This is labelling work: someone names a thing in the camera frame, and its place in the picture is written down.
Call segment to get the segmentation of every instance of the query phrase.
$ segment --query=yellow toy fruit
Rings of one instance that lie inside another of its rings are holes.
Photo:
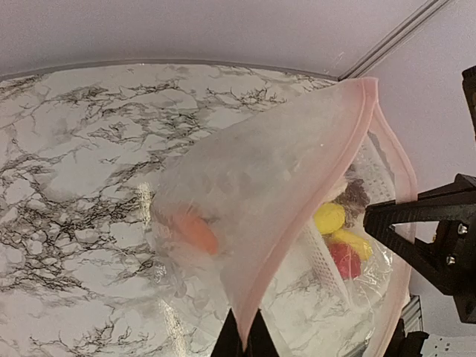
[[[333,233],[330,241],[332,243],[346,243],[350,245],[361,260],[369,260],[372,257],[373,250],[370,243],[352,232],[339,229]]]
[[[336,203],[324,203],[314,215],[314,223],[321,234],[331,234],[345,223],[345,209]]]

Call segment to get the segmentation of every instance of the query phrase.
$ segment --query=orange toy carrot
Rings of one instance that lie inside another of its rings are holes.
[[[193,212],[176,213],[172,216],[176,229],[191,245],[210,255],[218,253],[218,239],[207,223]]]

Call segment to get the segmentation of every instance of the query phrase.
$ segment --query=white marble countertop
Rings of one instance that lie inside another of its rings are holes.
[[[222,322],[160,299],[141,195],[167,157],[329,84],[208,65],[0,83],[0,356],[209,356]],[[361,343],[361,317],[292,264],[290,253],[263,301],[282,357]]]

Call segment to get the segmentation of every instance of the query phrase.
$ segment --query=silver screw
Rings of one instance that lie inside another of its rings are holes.
[[[458,225],[458,234],[462,236],[466,233],[468,233],[468,227],[466,227],[463,223],[460,223],[460,225]]]
[[[456,259],[455,259],[452,255],[448,255],[448,256],[446,257],[446,264],[447,264],[448,266],[452,266],[452,265],[455,264],[455,263],[456,263]]]

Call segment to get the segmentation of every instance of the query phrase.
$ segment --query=white wall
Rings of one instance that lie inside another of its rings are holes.
[[[426,0],[0,0],[0,76],[201,59],[338,76]]]
[[[476,143],[461,87],[461,71],[476,65],[476,1],[459,0],[369,75],[380,78],[382,108],[410,156],[420,190],[452,182],[456,173],[476,175]],[[450,297],[418,274],[411,290],[422,295],[429,332],[476,335],[459,323]]]

